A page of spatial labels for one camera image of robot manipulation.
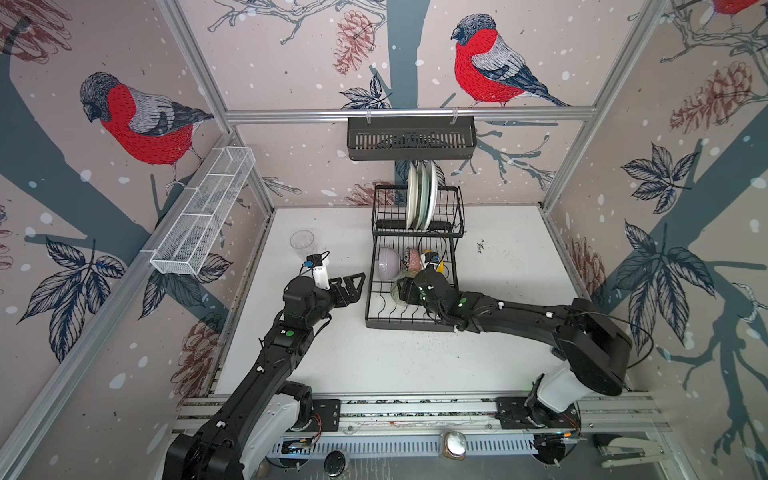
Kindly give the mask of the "pink floral pattern bowl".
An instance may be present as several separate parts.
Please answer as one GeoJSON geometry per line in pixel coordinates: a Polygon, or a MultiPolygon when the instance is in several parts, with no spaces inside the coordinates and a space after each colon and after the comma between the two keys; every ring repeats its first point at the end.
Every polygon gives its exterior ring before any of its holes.
{"type": "Polygon", "coordinates": [[[421,253],[414,248],[409,248],[404,256],[404,265],[407,271],[418,273],[423,269],[421,253]]]}

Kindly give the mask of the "clear glass tumbler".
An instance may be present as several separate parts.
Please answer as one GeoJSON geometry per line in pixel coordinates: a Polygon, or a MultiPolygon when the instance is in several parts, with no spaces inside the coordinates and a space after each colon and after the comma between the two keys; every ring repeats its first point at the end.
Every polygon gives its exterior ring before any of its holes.
{"type": "Polygon", "coordinates": [[[315,235],[310,230],[296,231],[291,235],[289,244],[301,262],[304,262],[309,255],[316,253],[315,235]]]}

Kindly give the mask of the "green glass tumbler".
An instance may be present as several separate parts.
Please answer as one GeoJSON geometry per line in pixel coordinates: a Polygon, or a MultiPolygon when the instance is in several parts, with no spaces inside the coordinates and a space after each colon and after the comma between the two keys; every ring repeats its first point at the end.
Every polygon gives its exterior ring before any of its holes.
{"type": "Polygon", "coordinates": [[[416,272],[403,271],[393,281],[390,294],[398,305],[421,305],[421,291],[414,283],[416,275],[416,272]]]}

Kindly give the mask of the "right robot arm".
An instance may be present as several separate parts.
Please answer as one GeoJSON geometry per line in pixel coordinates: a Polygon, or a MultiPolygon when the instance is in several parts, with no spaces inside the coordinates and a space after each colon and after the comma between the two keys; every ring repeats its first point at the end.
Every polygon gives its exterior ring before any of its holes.
{"type": "Polygon", "coordinates": [[[460,291],[431,267],[403,283],[395,298],[424,307],[439,325],[458,332],[507,334],[551,347],[562,364],[537,377],[517,421],[548,427],[590,394],[622,394],[632,340],[612,320],[600,320],[590,302],[576,298],[569,305],[540,306],[503,301],[460,291]]]}

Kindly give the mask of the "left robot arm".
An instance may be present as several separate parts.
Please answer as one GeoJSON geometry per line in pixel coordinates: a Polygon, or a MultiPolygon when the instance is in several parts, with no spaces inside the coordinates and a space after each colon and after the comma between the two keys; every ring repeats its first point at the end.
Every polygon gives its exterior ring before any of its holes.
{"type": "Polygon", "coordinates": [[[323,289],[297,276],[283,290],[284,307],[265,335],[261,351],[224,405],[193,435],[169,446],[164,479],[249,479],[277,439],[311,420],[311,388],[289,376],[308,352],[314,326],[330,312],[360,300],[365,274],[332,278],[323,289]]]}

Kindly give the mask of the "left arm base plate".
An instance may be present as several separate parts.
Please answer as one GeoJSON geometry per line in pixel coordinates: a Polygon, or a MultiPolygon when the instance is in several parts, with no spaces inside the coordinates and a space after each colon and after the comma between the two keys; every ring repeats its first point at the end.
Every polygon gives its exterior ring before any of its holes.
{"type": "Polygon", "coordinates": [[[339,429],[340,416],[341,401],[339,399],[302,400],[299,403],[297,421],[291,427],[291,431],[301,433],[336,432],[339,429]]]}

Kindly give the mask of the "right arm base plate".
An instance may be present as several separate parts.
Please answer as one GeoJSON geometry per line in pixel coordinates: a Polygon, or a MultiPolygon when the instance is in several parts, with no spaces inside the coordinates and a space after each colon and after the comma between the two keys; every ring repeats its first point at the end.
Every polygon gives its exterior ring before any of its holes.
{"type": "Polygon", "coordinates": [[[539,403],[527,405],[526,398],[520,396],[497,397],[495,405],[495,418],[505,430],[580,429],[580,420],[574,405],[564,412],[556,413],[539,403]]]}

